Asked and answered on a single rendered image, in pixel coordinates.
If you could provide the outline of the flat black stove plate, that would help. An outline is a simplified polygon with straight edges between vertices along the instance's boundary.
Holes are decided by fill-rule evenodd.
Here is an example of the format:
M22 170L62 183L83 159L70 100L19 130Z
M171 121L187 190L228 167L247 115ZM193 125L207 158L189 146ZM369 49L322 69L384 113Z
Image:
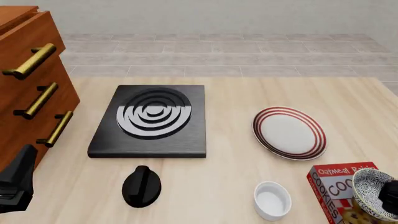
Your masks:
M119 85L90 158L205 158L203 85Z

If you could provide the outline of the white plate with red rings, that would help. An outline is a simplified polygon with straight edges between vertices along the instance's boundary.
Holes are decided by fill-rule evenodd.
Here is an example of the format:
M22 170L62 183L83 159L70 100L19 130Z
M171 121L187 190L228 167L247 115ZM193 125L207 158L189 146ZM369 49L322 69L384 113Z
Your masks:
M326 132L320 123L294 108L264 108L255 115L252 131L263 147L286 159L314 160L327 150Z

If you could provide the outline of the round black stove knob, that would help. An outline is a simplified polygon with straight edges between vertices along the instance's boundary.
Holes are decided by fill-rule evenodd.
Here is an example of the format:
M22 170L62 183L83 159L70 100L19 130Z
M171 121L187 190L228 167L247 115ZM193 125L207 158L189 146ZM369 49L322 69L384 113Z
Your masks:
M160 177L147 166L137 166L122 186L124 201L134 208L148 207L154 203L162 190Z

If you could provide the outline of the largest wooden drawer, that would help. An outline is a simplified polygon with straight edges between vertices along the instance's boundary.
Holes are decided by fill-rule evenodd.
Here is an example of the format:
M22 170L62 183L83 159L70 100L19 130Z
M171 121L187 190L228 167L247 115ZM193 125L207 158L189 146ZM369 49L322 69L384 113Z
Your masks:
M23 81L13 76L5 76L2 74L3 70L19 67L33 55L31 49L43 47L48 43L56 46L56 52L25 79L28 81L33 80L34 75L46 72L65 50L65 44L51 13L33 10L0 29L0 89L10 88Z

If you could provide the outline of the red cookies box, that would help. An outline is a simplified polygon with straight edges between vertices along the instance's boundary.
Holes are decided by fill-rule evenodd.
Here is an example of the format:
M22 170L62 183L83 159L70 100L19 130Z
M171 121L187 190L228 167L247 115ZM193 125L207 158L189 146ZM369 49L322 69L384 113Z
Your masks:
M374 218L353 196L352 178L360 169L377 169L373 162L313 166L307 180L329 224L398 224Z

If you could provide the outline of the wooden cabinet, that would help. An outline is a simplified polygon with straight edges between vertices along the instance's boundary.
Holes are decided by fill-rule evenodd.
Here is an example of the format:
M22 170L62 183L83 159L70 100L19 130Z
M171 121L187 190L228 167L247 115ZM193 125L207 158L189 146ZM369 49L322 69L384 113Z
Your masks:
M37 6L0 6L0 29L33 10L39 11L39 8Z

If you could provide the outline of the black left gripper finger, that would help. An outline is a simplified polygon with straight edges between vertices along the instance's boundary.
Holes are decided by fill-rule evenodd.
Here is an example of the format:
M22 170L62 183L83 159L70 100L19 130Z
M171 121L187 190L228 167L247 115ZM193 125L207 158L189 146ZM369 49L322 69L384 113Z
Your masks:
M25 145L17 156L0 172L0 185L32 185L37 150Z

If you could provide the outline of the small white ramekin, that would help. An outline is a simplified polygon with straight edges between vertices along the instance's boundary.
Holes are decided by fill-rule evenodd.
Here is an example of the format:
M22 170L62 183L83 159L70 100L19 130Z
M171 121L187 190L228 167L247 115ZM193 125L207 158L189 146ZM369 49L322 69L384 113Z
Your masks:
M259 183L254 190L254 209L264 220L276 222L290 212L289 192L277 182Z

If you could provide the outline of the black patterned bowl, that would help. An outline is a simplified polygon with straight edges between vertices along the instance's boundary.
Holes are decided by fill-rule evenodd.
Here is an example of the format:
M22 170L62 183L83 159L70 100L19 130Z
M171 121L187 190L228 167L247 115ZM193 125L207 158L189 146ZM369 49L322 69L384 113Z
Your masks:
M360 169L352 178L353 196L358 205L368 214L385 222L398 222L398 215L382 207L379 194L385 184L395 178L377 169Z

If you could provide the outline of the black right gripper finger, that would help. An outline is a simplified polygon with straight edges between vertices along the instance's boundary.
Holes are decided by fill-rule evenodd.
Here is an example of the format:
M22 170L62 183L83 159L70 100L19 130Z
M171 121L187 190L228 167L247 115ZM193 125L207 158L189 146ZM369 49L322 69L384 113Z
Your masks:
M398 180L387 182L379 193L384 210L398 210Z

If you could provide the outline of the medium wooden drawer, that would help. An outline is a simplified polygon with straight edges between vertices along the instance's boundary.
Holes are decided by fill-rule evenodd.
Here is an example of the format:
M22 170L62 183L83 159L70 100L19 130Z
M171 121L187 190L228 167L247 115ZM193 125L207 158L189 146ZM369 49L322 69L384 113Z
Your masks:
M58 89L45 102L32 119L14 115L15 110L27 110L43 93L39 86L56 83ZM0 134L13 132L47 132L57 123L56 114L72 111L80 99L60 57L44 62L23 81L12 76L0 76Z

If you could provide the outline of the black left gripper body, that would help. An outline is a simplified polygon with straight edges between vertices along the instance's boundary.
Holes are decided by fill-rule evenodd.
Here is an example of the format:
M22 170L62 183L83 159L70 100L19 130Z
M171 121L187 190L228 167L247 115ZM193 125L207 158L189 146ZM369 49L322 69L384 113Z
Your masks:
M0 180L0 212L27 210L34 194L33 181L11 182Z

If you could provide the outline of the smallest wooden drawer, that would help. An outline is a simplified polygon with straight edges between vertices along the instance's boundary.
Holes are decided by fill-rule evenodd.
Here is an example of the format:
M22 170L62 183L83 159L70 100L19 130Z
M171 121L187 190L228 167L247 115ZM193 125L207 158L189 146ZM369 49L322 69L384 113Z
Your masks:
M0 170L5 168L26 144L34 145L38 150L36 164L44 157L48 148L35 143L37 139L47 138L56 127L56 114L73 111L80 99L70 79L56 80L57 91L46 102L32 120L14 116L14 110L26 110L40 95L38 86L50 85L53 81L43 81L17 91L7 90L0 93Z

